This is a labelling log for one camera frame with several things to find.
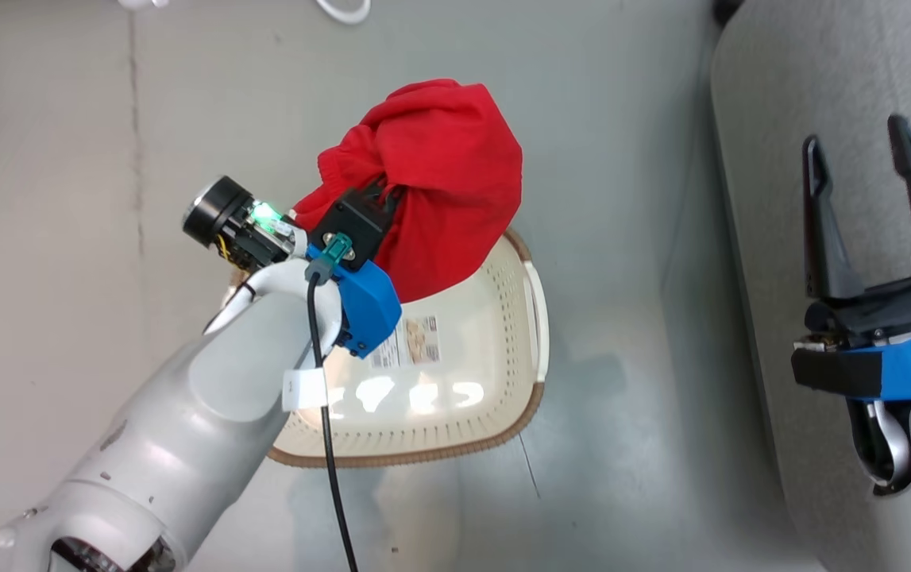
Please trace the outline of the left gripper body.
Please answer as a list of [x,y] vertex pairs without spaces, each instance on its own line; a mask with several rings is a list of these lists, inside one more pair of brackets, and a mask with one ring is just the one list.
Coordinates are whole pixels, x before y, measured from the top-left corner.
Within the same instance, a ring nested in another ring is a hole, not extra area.
[[307,255],[307,235],[293,218],[228,176],[194,198],[183,214],[182,231],[242,272]]

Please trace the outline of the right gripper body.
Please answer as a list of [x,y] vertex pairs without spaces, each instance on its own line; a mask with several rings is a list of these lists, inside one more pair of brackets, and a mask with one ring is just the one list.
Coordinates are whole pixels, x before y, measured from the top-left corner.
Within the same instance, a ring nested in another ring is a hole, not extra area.
[[911,334],[911,276],[864,287],[857,274],[810,274],[808,333],[793,342],[806,351],[850,351]]

